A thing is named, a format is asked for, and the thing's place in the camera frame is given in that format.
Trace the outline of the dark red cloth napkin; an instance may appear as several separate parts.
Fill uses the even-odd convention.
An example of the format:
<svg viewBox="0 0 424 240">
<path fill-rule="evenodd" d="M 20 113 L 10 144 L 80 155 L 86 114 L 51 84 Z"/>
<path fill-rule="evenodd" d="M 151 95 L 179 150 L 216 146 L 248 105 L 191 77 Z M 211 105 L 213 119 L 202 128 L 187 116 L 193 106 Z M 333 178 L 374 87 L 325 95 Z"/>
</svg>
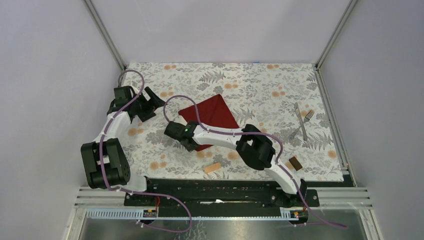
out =
<svg viewBox="0 0 424 240">
<path fill-rule="evenodd" d="M 238 129 L 235 118 L 227 106 L 221 94 L 216 94 L 202 102 L 197 103 L 200 122 L 205 125 L 220 127 L 226 129 Z M 178 111 L 178 115 L 182 116 L 186 122 L 197 121 L 197 115 L 194 105 L 186 107 Z M 210 148 L 212 145 L 201 145 L 195 149 L 200 152 Z"/>
</svg>

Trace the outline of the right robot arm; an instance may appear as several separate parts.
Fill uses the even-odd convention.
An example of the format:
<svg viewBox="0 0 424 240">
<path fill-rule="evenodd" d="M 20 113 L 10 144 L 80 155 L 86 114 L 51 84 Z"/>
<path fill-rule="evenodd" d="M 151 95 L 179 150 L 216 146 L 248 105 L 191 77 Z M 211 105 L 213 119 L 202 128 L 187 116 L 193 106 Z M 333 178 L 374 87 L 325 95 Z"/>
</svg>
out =
<svg viewBox="0 0 424 240">
<path fill-rule="evenodd" d="M 283 193 L 272 203 L 281 207 L 310 207 L 307 202 L 306 181 L 298 176 L 303 168 L 296 157 L 286 163 L 280 161 L 280 154 L 273 147 L 274 136 L 261 132 L 251 124 L 244 128 L 222 128 L 191 121 L 182 124 L 170 121 L 164 134 L 178 141 L 191 152 L 203 145 L 212 145 L 235 150 L 243 162 L 257 171 L 265 171 L 279 184 Z"/>
</svg>

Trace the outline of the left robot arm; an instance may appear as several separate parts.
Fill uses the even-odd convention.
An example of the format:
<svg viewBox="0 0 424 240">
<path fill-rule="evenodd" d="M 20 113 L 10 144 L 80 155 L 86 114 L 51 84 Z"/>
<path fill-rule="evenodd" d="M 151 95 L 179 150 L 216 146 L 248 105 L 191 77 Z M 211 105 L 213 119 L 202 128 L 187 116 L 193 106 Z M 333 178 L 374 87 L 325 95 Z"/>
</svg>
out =
<svg viewBox="0 0 424 240">
<path fill-rule="evenodd" d="M 152 204 L 155 192 L 147 187 L 147 178 L 131 171 L 120 143 L 134 119 L 145 122 L 156 116 L 156 109 L 165 102 L 149 87 L 144 88 L 149 98 L 132 86 L 114 88 L 114 99 L 107 111 L 107 120 L 100 134 L 81 148 L 82 162 L 88 186 L 92 189 L 136 192 L 136 199 L 144 206 Z"/>
</svg>

